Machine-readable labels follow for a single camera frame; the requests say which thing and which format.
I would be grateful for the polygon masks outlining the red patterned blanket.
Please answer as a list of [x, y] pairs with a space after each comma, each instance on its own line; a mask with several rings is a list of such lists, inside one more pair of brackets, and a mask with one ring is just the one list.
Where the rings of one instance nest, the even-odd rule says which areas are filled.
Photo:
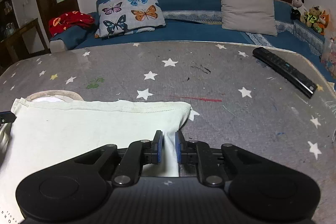
[[49, 20], [49, 33], [54, 37], [74, 26], [90, 28], [94, 24], [95, 19], [93, 16], [83, 14], [80, 11], [70, 11]]

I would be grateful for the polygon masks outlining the orange fox plush toy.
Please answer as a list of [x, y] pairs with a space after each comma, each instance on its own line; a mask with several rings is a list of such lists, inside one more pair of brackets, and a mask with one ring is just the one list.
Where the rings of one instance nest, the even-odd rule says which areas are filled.
[[321, 14], [319, 15], [319, 19], [318, 19], [318, 26], [321, 29], [320, 34], [322, 36], [325, 35], [325, 31], [329, 25], [329, 20], [330, 20], [330, 15], [326, 12], [326, 10], [323, 10], [323, 12], [321, 12]]

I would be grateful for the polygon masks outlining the bear plush toy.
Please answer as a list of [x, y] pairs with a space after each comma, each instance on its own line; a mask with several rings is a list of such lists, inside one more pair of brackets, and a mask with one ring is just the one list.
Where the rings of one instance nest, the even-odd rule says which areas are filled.
[[312, 28], [315, 32], [321, 33], [322, 28], [318, 25], [319, 16], [321, 15], [321, 10], [319, 6], [313, 6], [308, 12], [304, 12], [301, 16], [300, 21], [307, 26], [307, 28]]

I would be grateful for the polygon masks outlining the grey star tablecloth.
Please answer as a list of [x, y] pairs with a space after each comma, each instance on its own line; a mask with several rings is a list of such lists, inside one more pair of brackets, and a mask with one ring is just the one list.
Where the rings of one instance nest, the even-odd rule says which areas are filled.
[[17, 62], [1, 75], [1, 110], [46, 90], [85, 102], [186, 102], [187, 140], [231, 143], [312, 177], [315, 223], [335, 223], [335, 91], [305, 57], [272, 52], [311, 79], [309, 99], [237, 43], [145, 42], [82, 48]]

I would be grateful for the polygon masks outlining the butterfly print pillow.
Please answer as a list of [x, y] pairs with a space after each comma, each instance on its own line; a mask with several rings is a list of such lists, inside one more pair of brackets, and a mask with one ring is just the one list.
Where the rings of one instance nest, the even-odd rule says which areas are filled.
[[166, 25], [158, 0], [98, 0], [97, 13], [96, 38], [154, 31]]

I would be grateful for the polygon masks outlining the clear plastic storage box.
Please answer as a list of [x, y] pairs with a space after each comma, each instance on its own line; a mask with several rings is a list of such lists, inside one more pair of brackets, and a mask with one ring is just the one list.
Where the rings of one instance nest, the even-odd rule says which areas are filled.
[[321, 63], [335, 78], [336, 76], [336, 50], [335, 38], [326, 38], [323, 44]]

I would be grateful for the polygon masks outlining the black remote control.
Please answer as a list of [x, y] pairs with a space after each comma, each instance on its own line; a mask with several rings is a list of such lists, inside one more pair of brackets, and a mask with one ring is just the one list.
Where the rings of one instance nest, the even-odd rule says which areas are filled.
[[317, 90], [317, 85], [309, 78], [296, 69], [293, 65], [272, 53], [271, 51], [258, 47], [252, 51], [254, 57], [264, 62], [282, 77], [293, 84], [307, 98], [311, 98]]

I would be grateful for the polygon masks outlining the blue sofa bench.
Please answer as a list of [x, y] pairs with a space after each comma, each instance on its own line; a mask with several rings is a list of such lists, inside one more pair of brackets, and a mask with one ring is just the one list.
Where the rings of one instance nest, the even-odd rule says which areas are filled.
[[286, 2], [274, 0], [277, 36], [223, 29], [221, 0], [158, 0], [158, 3], [166, 25], [155, 31], [97, 38], [99, 14], [95, 11], [90, 14], [95, 19], [91, 30], [71, 27], [51, 39], [50, 50], [55, 53], [85, 47], [169, 40], [255, 44], [297, 52], [309, 59], [328, 81], [335, 82], [331, 71], [335, 67], [335, 56], [326, 63], [321, 61], [324, 37], [292, 20], [291, 5]]

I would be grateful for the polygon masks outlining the dark shelf cabinet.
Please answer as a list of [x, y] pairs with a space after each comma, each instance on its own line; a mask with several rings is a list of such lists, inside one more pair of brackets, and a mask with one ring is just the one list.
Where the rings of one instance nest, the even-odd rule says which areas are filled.
[[12, 0], [1, 0], [0, 13], [1, 40], [3, 40], [18, 29], [18, 22], [15, 16]]

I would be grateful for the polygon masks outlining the pale green garment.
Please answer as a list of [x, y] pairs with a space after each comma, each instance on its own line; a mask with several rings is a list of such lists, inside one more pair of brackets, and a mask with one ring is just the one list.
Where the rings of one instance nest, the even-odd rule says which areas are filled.
[[163, 157], [146, 176], [177, 177], [175, 133], [193, 116], [186, 102], [14, 101], [15, 122], [1, 130], [1, 223], [20, 223], [15, 199], [28, 175], [106, 144], [125, 148], [163, 132]]

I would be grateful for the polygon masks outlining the round induction cooker plate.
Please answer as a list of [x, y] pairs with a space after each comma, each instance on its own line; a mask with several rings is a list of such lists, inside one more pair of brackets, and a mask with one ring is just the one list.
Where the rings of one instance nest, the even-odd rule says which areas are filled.
[[72, 102], [84, 101], [77, 93], [67, 90], [46, 90], [29, 95], [26, 98], [30, 102]]

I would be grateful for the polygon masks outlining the dark wooden side table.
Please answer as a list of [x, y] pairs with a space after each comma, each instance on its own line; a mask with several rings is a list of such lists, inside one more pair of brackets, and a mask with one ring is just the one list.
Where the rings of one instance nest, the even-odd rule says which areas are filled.
[[15, 64], [16, 62], [20, 60], [15, 51], [15, 45], [18, 43], [18, 41], [22, 40], [23, 35], [31, 29], [36, 29], [37, 31], [37, 34], [44, 48], [42, 52], [45, 54], [51, 53], [49, 47], [47, 46], [45, 37], [42, 34], [42, 30], [39, 25], [38, 18], [35, 18], [29, 21], [28, 23], [24, 24], [23, 26], [21, 26], [21, 28], [17, 29], [16, 31], [14, 31], [13, 34], [11, 34], [9, 37], [1, 41], [1, 50], [3, 49], [7, 50], [9, 57], [11, 59], [11, 64]]

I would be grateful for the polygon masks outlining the grey cushion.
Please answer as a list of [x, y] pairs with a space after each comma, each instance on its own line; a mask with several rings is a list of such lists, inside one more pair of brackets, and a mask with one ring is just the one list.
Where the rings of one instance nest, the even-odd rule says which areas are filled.
[[274, 0], [221, 0], [222, 28], [277, 35]]

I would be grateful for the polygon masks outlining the panda plush toy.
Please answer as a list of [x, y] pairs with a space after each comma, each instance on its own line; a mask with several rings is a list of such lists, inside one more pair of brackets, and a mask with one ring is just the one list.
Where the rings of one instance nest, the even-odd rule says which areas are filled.
[[292, 8], [290, 13], [291, 20], [299, 20], [305, 22], [307, 8], [304, 5], [305, 0], [292, 0]]

